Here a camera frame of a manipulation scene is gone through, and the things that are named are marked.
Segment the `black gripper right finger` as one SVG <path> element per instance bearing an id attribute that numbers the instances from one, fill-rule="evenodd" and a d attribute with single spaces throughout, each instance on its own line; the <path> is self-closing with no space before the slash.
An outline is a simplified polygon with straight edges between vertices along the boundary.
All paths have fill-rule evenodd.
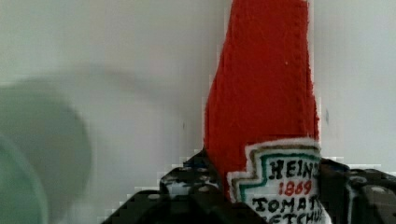
<path id="1" fill-rule="evenodd" d="M 332 224 L 396 224 L 396 178 L 322 159 L 319 200 Z"/>

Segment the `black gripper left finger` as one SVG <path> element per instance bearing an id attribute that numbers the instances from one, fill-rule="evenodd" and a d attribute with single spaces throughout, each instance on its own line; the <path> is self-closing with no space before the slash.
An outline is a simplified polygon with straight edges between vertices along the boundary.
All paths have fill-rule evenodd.
<path id="1" fill-rule="evenodd" d="M 164 175 L 157 190 L 131 196 L 101 224 L 267 224 L 244 203 L 233 203 L 205 150 Z"/>

